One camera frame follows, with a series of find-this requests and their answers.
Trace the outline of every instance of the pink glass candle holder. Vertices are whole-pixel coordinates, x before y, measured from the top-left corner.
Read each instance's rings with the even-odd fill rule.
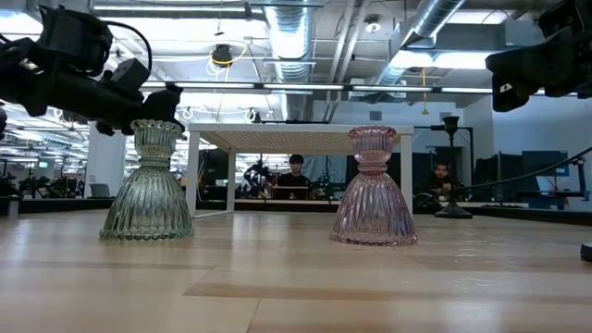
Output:
[[[352,129],[360,173],[351,181],[330,239],[350,244],[396,246],[417,242],[413,219],[395,181],[387,175],[395,130],[384,126]]]

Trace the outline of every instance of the black cable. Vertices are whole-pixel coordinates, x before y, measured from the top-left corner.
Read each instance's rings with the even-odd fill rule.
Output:
[[[146,44],[146,52],[148,53],[148,71],[152,73],[152,47],[150,46],[150,42],[148,42],[148,39],[140,31],[128,24],[115,21],[104,21],[104,23],[107,25],[112,25],[133,31],[135,34],[138,35],[138,37],[142,39],[142,41]]]
[[[506,14],[506,17],[507,17],[508,19],[510,19],[510,18],[511,18],[510,14],[508,14],[508,12],[507,12],[507,11],[505,11],[504,9],[497,8],[497,9],[493,9],[493,10],[492,10],[492,11],[491,11],[489,14],[487,14],[487,16],[485,16],[485,18],[483,18],[483,20],[481,21],[481,24],[485,23],[485,21],[486,21],[487,19],[489,19],[489,17],[490,17],[490,16],[492,16],[492,15],[493,15],[495,12],[497,12],[497,11],[500,11],[500,12],[502,12],[502,13]]]
[[[11,40],[7,39],[7,37],[5,37],[2,33],[0,33],[0,41],[2,41],[4,43],[12,42]]]
[[[458,191],[464,191],[464,190],[471,190],[471,189],[477,189],[477,188],[482,188],[482,187],[489,187],[489,186],[494,186],[494,185],[501,185],[501,184],[505,184],[505,183],[508,183],[508,182],[513,182],[513,181],[516,181],[516,180],[527,179],[529,177],[533,177],[533,176],[539,175],[539,174],[541,174],[541,173],[543,173],[545,171],[549,171],[549,170],[554,169],[556,167],[560,167],[562,165],[568,164],[568,163],[572,162],[573,160],[576,160],[576,159],[584,156],[585,154],[588,154],[589,152],[592,152],[592,147],[589,147],[589,148],[585,149],[580,154],[577,154],[575,156],[569,157],[569,158],[567,158],[567,159],[565,159],[565,160],[563,160],[563,161],[561,161],[559,163],[556,163],[556,164],[554,164],[552,166],[547,166],[547,167],[545,167],[543,169],[540,169],[538,171],[531,172],[531,173],[529,173],[527,175],[522,175],[522,176],[519,176],[519,177],[514,177],[514,178],[511,178],[511,179],[504,179],[504,180],[500,180],[500,181],[492,181],[492,182],[485,183],[485,184],[477,184],[477,185],[467,186],[467,187],[463,187],[463,188],[456,188],[456,189],[454,189],[454,191],[455,192],[458,192]]]

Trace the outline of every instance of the ribbed glass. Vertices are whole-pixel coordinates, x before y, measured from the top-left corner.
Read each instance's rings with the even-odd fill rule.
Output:
[[[193,235],[183,190],[168,170],[168,158],[182,129],[179,125],[135,120],[135,148],[140,168],[131,174],[113,202],[102,239],[164,240]]]
[[[417,242],[413,219],[395,181],[386,174],[395,130],[352,129],[360,173],[343,194],[330,239],[351,244],[396,246]]]

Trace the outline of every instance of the person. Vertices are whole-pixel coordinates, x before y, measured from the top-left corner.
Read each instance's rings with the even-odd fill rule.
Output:
[[[311,181],[302,175],[302,165],[304,157],[299,154],[290,156],[290,172],[277,178],[279,188],[276,191],[277,199],[297,199],[306,200],[309,198]],[[306,189],[281,189],[281,187],[303,187]]]
[[[448,165],[437,163],[429,182],[430,190],[436,195],[450,192],[450,175]]]

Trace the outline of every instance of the white table frame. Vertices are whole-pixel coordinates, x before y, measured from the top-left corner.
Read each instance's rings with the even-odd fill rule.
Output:
[[[197,209],[197,173],[199,168],[199,144],[200,139],[216,145],[228,153],[228,188],[236,188],[236,157],[237,153],[248,154],[353,154],[348,150],[325,150],[303,147],[301,151],[294,148],[262,148],[262,147],[236,147],[227,140],[223,132],[259,132],[262,135],[269,133],[348,133],[355,125],[287,125],[287,124],[190,124],[189,161],[187,165],[186,200],[191,216],[202,218],[234,212],[235,191],[228,191],[226,211],[210,214],[196,215]],[[397,131],[395,145],[401,147],[401,193],[408,207],[413,207],[413,126],[391,126]]]

